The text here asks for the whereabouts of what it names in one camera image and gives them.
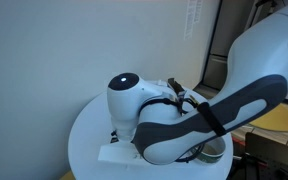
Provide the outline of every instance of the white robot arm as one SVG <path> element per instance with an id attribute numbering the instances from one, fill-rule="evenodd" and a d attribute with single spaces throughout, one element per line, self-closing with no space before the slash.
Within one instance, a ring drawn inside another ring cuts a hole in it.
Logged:
<path id="1" fill-rule="evenodd" d="M 288 6 L 234 42 L 226 83 L 209 103 L 182 116 L 172 106 L 174 94 L 169 89 L 145 83 L 130 73 L 115 77 L 108 88 L 112 118 L 128 124 L 113 123 L 117 133 L 132 140 L 152 164 L 172 163 L 192 147 L 264 115 L 284 100 L 288 89 Z M 147 103 L 152 99 L 160 100 Z"/>

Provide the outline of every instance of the white round table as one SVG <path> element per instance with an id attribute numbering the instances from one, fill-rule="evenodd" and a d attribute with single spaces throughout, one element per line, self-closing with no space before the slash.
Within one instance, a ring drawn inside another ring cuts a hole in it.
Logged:
<path id="1" fill-rule="evenodd" d="M 154 179 L 226 179 L 233 160 L 233 144 L 230 133 L 223 136 L 226 150 L 215 164 L 194 160 L 196 165 L 183 168 L 176 163 L 169 165 L 125 165 L 98 161 L 102 145 L 111 140 L 111 117 L 106 92 L 94 98 L 77 117 L 69 137 L 68 157 L 76 179 L 95 180 L 154 180 Z"/>

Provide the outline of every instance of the black strap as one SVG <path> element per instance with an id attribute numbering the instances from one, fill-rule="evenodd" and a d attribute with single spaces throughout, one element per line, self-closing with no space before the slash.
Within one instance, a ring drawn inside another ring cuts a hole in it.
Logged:
<path id="1" fill-rule="evenodd" d="M 173 105 L 176 106 L 177 108 L 179 107 L 179 104 L 177 102 L 174 102 L 170 99 L 167 98 L 163 98 L 163 99 L 152 99 L 149 101 L 146 101 L 140 108 L 140 110 L 138 111 L 139 113 L 141 113 L 142 109 L 144 109 L 146 106 L 151 105 L 151 104 L 157 104 L 157 103 L 163 103 L 166 105 Z"/>
<path id="2" fill-rule="evenodd" d="M 226 130 L 220 121 L 215 117 L 212 110 L 210 109 L 210 105 L 207 102 L 203 102 L 197 106 L 198 112 L 202 114 L 204 119 L 207 121 L 208 125 L 211 126 L 213 131 L 217 136 L 223 136 L 226 134 Z"/>

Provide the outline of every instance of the black circular cap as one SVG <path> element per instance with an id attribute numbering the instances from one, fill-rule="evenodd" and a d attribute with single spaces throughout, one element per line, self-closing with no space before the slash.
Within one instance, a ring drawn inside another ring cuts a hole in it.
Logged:
<path id="1" fill-rule="evenodd" d="M 108 84 L 108 87 L 116 91 L 123 91 L 134 87 L 139 80 L 138 75 L 134 73 L 123 73 L 115 76 Z"/>

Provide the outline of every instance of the cable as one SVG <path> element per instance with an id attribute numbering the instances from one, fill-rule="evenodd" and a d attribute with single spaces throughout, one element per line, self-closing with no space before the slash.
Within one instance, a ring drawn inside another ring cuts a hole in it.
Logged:
<path id="1" fill-rule="evenodd" d="M 201 154 L 201 152 L 203 151 L 203 149 L 204 149 L 204 144 L 198 146 L 198 148 L 196 149 L 196 151 L 195 151 L 191 156 L 187 156 L 187 157 L 185 157 L 185 158 L 179 158 L 179 159 L 175 160 L 175 162 L 186 162 L 186 163 L 188 163 L 188 162 L 196 159 L 196 157 L 197 157 L 199 154 Z"/>

